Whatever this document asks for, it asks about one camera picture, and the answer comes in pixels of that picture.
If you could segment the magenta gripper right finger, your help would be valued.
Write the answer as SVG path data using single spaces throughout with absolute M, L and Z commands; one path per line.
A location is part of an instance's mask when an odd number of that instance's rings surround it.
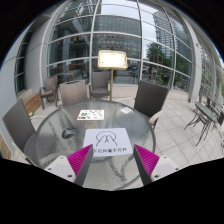
M 134 158 L 143 185 L 148 185 L 179 170 L 168 156 L 158 156 L 153 152 L 134 145 Z

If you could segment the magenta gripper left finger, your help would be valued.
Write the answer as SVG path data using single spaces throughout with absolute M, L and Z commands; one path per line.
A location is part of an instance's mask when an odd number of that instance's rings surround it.
M 59 156 L 45 168 L 45 171 L 82 186 L 92 157 L 93 145 L 88 145 L 68 157 Z

